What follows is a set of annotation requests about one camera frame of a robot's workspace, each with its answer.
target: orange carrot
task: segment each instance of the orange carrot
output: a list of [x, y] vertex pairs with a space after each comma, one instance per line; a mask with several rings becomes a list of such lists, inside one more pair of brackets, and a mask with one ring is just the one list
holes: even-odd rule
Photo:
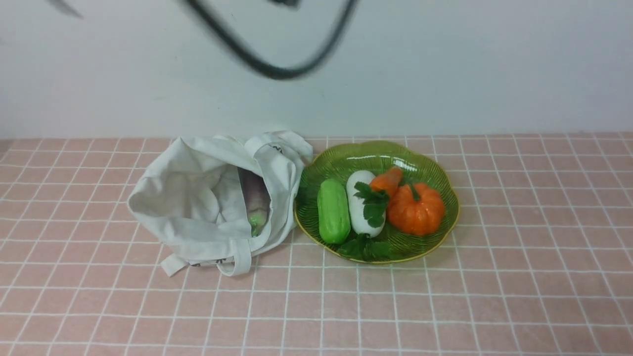
[[374, 178], [369, 186], [375, 192], [385, 191], [391, 198], [396, 194], [400, 181], [402, 181], [402, 176], [403, 173], [400, 167], [393, 166], [387, 172]]

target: pink tiled surface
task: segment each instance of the pink tiled surface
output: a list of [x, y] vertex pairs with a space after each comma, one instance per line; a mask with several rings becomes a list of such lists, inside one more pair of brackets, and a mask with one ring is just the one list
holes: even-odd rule
[[167, 278], [127, 210], [169, 140], [0, 141], [0, 355], [633, 355], [633, 134], [391, 139], [456, 187], [442, 247], [374, 267], [295, 231], [233, 279]]

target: green plate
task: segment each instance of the green plate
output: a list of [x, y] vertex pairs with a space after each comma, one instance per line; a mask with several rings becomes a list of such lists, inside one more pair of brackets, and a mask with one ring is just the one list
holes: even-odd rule
[[[376, 238], [365, 239], [369, 242], [360, 246], [361, 253], [344, 255], [338, 252], [342, 245], [325, 243], [319, 235], [316, 204], [321, 182], [333, 178], [345, 186], [349, 176], [357, 170], [369, 170], [379, 175], [394, 165], [403, 169], [405, 179], [425, 182], [440, 193], [446, 205], [446, 214], [439, 230], [418, 237], [402, 233], [386, 222], [384, 229]], [[312, 240], [339, 257], [370, 264], [404, 262], [430, 253], [448, 237], [459, 215], [460, 204], [457, 195], [442, 167], [426, 156], [389, 141], [340, 144], [327, 149], [303, 170], [294, 202], [295, 219]], [[356, 239], [353, 230], [346, 242], [352, 239]]]

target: canvas bag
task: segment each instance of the canvas bag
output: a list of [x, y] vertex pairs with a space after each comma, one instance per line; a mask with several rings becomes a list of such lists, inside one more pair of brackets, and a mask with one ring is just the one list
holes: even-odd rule
[[[296, 226], [294, 198], [312, 158], [312, 146], [291, 131], [246, 140], [180, 137], [147, 167], [128, 207], [173, 252], [161, 263], [169, 276], [187, 265], [216, 265], [237, 276]], [[257, 237], [251, 237], [237, 167], [262, 176], [270, 195], [268, 221]]]

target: green cucumber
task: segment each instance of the green cucumber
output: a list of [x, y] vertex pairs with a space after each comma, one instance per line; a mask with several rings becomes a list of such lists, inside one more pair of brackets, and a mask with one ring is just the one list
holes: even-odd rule
[[316, 203], [318, 230], [323, 241], [336, 245], [345, 242], [351, 230], [345, 187], [335, 179], [326, 179], [321, 183]]

